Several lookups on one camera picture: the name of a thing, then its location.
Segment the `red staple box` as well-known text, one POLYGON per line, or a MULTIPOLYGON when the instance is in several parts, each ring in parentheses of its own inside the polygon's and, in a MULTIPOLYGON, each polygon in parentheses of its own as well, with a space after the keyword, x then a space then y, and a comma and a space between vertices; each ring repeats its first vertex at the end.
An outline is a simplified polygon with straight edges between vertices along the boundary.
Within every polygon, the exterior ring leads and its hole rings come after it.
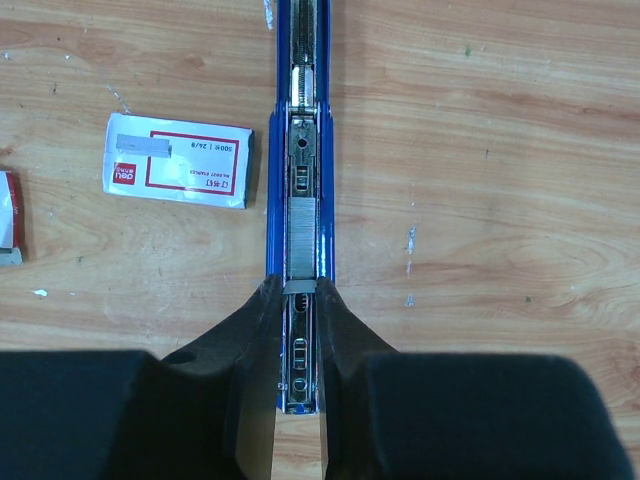
POLYGON ((103 191, 244 209, 253 137, 249 128, 112 113, 105 135, 103 191))

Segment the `silver staple strips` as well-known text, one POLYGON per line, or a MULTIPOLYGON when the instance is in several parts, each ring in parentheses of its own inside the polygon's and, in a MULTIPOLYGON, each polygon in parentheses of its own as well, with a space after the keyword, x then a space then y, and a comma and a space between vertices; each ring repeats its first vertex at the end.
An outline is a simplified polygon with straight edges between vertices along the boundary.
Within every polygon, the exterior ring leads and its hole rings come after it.
POLYGON ((1 266, 23 263, 23 211, 18 181, 9 171, 1 172, 1 266))

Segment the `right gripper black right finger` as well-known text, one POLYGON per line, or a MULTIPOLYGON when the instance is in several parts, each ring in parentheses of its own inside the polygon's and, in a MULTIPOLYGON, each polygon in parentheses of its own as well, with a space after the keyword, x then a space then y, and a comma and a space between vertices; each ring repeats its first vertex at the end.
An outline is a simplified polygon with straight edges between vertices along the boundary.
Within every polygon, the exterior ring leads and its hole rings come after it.
POLYGON ((598 389, 556 355, 402 353, 316 290, 327 479, 630 479, 598 389))

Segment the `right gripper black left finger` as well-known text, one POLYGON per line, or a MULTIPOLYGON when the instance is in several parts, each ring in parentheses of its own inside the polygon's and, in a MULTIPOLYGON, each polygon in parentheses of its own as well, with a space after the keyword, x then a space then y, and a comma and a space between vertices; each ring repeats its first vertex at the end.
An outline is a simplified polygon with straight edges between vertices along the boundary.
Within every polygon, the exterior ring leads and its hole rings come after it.
POLYGON ((5 351, 5 479, 267 479, 282 281, 164 358, 143 350, 5 351))

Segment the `silver staple strip piece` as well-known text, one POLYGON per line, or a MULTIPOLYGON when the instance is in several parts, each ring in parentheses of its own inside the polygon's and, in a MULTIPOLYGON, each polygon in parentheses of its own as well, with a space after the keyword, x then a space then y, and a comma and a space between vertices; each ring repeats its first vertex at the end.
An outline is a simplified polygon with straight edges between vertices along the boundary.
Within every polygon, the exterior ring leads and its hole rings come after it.
POLYGON ((285 295, 315 291, 316 207, 314 197, 288 198, 285 295))

